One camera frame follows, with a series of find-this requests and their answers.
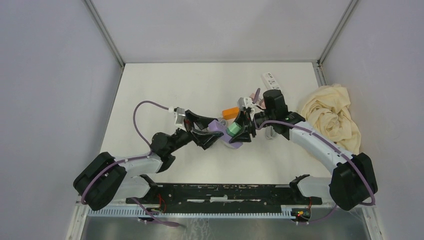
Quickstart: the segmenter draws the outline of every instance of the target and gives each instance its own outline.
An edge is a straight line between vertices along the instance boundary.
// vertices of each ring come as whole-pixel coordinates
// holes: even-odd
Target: metal frame
[[[323,65],[323,62],[326,60],[327,56],[329,55],[329,52],[332,49],[336,39],[339,37],[340,32],[343,30],[344,26],[346,25],[346,22],[348,21],[352,12],[355,10],[359,1],[360,0],[350,0],[349,5],[347,5],[346,10],[344,11],[343,15],[341,16],[340,21],[338,22],[337,26],[335,27],[334,32],[332,33],[330,39],[328,40],[327,45],[324,48],[324,51],[322,51],[321,56],[319,57],[319,59],[317,61],[318,65],[320,67]]]
[[[112,51],[112,54],[115,56],[116,61],[118,64],[123,68],[125,66],[125,62],[122,59],[121,54],[118,51],[117,46],[115,45],[114,41],[112,40],[111,35],[109,34],[108,29],[105,26],[105,23],[103,22],[102,18],[99,15],[99,12],[97,11],[96,7],[94,6],[92,0],[82,0],[87,7],[88,12],[90,13],[91,17],[93,18],[95,24],[97,25],[99,31],[104,37],[104,40],[106,40],[107,45],[109,46],[110,50]]]
[[[154,208],[158,207],[159,205],[154,204],[145,204],[146,208]],[[322,205],[314,205],[313,208],[331,208],[333,205],[330,203],[323,203]],[[225,216],[222,214],[205,214],[205,216],[199,214],[172,214],[172,215],[164,215],[164,216],[158,216],[158,217],[178,217],[178,218],[238,218],[238,219],[249,219],[249,218],[260,218],[260,219],[287,219],[289,220],[289,217],[286,216],[287,214],[284,214],[285,212],[289,211],[291,212],[292,208],[301,208],[300,205],[282,205],[281,206],[281,215],[271,215],[271,214],[252,214],[252,215],[234,215],[234,216]],[[356,208],[362,209],[363,216],[365,218],[366,227],[368,229],[369,235],[371,237],[371,240],[383,240],[383,234],[379,227],[379,220],[376,214],[376,208],[374,206],[357,206]],[[96,214],[93,212],[90,207],[87,205],[82,205],[81,203],[77,203],[75,205],[75,208],[73,210],[72,214],[72,220],[69,224],[69,228],[66,234],[67,240],[80,240],[83,234],[84,226],[86,223],[87,217],[143,217],[143,211],[138,208],[138,206],[134,206],[133,204],[126,204],[123,201],[118,201],[111,203],[110,206],[105,207],[104,211]]]
[[[318,82],[318,87],[327,85],[322,67],[318,64],[317,61],[312,62],[312,66],[313,66],[313,71],[315,72],[316,81]]]

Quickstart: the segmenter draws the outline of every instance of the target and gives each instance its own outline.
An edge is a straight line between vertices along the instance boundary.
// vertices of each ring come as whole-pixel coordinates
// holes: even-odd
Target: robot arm
[[[174,115],[178,129],[172,135],[156,133],[150,145],[151,155],[147,159],[115,159],[103,152],[75,179],[73,186],[81,195],[84,191],[87,192],[85,202],[94,211],[105,207],[112,200],[143,198],[150,189],[150,183],[140,175],[167,170],[175,160],[172,153],[179,148],[193,141],[206,150],[221,139],[238,149],[243,143],[252,141],[251,137],[256,136],[259,126],[272,126],[278,134],[310,152],[332,173],[331,178],[302,175],[293,180],[290,187],[303,197],[331,198],[344,210],[350,210],[370,197],[366,186],[342,154],[359,169],[372,192],[377,192],[373,166],[366,154],[354,155],[326,140],[302,116],[288,111],[280,90],[264,92],[263,99],[266,109],[258,113],[255,113],[249,98],[239,99],[237,104],[240,111],[233,123],[236,126],[235,131],[219,124],[216,118],[199,116],[177,107]],[[94,181],[106,168],[108,171]]]

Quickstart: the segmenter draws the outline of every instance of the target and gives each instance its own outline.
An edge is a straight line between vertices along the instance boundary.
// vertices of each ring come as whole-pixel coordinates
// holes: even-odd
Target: white table surface
[[[149,151],[133,126],[133,111],[141,101],[218,118],[222,110],[236,107],[240,97],[257,88],[263,93],[261,74],[266,72],[278,80],[290,111],[296,111],[299,101],[318,87],[309,62],[126,64],[101,151],[122,157]],[[136,121],[149,141],[157,132],[171,135],[176,130],[173,114],[150,104],[139,108]],[[168,170],[150,175],[155,182],[288,184],[302,174],[330,176],[300,146],[282,136],[266,139],[265,129],[239,149],[218,141],[203,150],[191,142],[173,155],[176,160]]]

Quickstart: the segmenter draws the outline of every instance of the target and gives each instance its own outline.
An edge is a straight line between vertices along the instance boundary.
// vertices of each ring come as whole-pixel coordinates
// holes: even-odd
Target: crumpled towel
[[[321,86],[301,101],[298,113],[317,131],[346,150],[359,154],[361,133],[349,113],[348,90],[340,84]]]

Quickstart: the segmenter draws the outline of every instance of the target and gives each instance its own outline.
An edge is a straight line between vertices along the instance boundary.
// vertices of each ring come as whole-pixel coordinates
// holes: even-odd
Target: purple cable
[[[368,184],[367,180],[365,179],[364,175],[359,171],[358,167],[352,162],[352,160],[349,159],[348,156],[346,156],[344,153],[342,153],[337,147],[333,146],[328,140],[320,136],[319,134],[316,134],[315,132],[312,133],[315,137],[317,137],[319,140],[323,141],[325,144],[330,146],[336,153],[340,154],[355,170],[355,172],[358,174],[359,178],[362,180],[363,184],[365,185],[366,190],[369,193],[369,196],[371,197],[371,202],[361,202],[360,204],[363,206],[374,206],[376,204],[376,197],[374,196],[373,190],[371,190],[370,185]]]
[[[142,101],[142,102],[140,102],[136,107],[135,107],[135,109],[134,109],[134,112],[133,112],[133,114],[132,114],[132,123],[134,124],[134,128],[135,128],[135,130],[137,131],[137,133],[138,133],[138,135],[145,141],[145,143],[148,145],[148,147],[150,148],[150,143],[149,143],[149,141],[147,141],[147,139],[142,135],[142,133],[139,131],[139,128],[137,127],[137,123],[136,123],[136,113],[137,113],[137,110],[139,109],[139,107],[142,105],[142,104],[145,104],[145,103],[148,103],[148,104],[153,104],[153,105],[155,105],[155,106],[157,106],[157,107],[159,107],[159,108],[161,108],[161,109],[165,109],[165,110],[168,110],[168,108],[167,107],[165,107],[165,106],[162,106],[162,105],[160,105],[160,104],[158,104],[158,103],[156,103],[156,102],[153,102],[153,101]],[[149,151],[149,153],[147,154],[147,155],[144,155],[144,156],[135,156],[135,157],[130,157],[130,158],[128,158],[128,161],[134,161],[134,160],[141,160],[141,159],[146,159],[148,156],[150,156],[152,154],[152,149],[150,149],[150,151]],[[121,163],[124,163],[125,162],[125,159],[122,159],[122,160],[119,160],[119,161],[116,161],[116,162],[114,162],[114,163],[112,163],[112,164],[110,164],[109,166],[107,166],[107,167],[105,167],[102,171],[100,171],[94,178],[93,178],[93,180],[91,180],[91,182],[87,185],[87,187],[85,188],[85,190],[84,190],[84,192],[82,193],[82,195],[81,195],[81,204],[83,204],[83,205],[86,205],[87,203],[86,203],[86,195],[88,194],[88,192],[89,192],[89,190],[91,189],[91,187],[93,186],[93,184],[101,177],[101,176],[103,176],[109,169],[111,169],[113,166],[115,166],[115,165],[118,165],[118,164],[121,164]]]
[[[135,131],[137,132],[137,134],[141,137],[141,139],[143,139],[143,141],[145,141],[145,143],[147,144],[147,146],[150,148],[150,143],[149,143],[149,141],[147,141],[147,139],[143,136],[143,134],[140,132],[140,130],[139,130],[139,128],[137,127],[137,123],[136,123],[136,113],[137,113],[137,110],[139,109],[139,107],[141,106],[141,105],[143,105],[143,104],[153,104],[153,105],[155,105],[156,107],[159,107],[159,108],[161,108],[161,109],[165,109],[165,110],[168,110],[168,107],[166,107],[166,106],[162,106],[162,105],[160,105],[160,104],[158,104],[158,103],[156,103],[156,102],[154,102],[154,101],[148,101],[148,100],[146,100],[146,101],[142,101],[142,102],[140,102],[139,104],[137,104],[137,106],[135,107],[135,109],[134,109],[134,112],[132,113],[132,123],[134,124],[134,128],[135,128]],[[152,154],[152,149],[150,149],[150,152],[147,154],[148,156],[150,156]],[[138,160],[138,159],[142,159],[142,158],[140,158],[140,157],[133,157],[133,158],[128,158],[128,160],[129,161],[132,161],[132,160]]]
[[[178,222],[174,222],[174,221],[162,221],[162,220],[159,220],[157,217],[155,217],[152,213],[150,213],[149,211],[147,211],[147,209],[135,198],[135,197],[131,197],[131,199],[136,203],[136,204],[138,204],[142,209],[143,209],[143,211],[147,214],[147,215],[149,215],[154,221],[147,221],[146,223],[151,223],[151,224],[163,224],[163,225],[165,225],[165,226],[168,226],[168,227],[179,227],[179,226],[181,226]]]
[[[259,93],[261,92],[261,89],[260,88],[258,88],[257,90],[256,90],[256,93],[254,94],[254,98],[253,98],[253,103],[255,104],[257,101],[258,101],[258,99],[259,99]]]

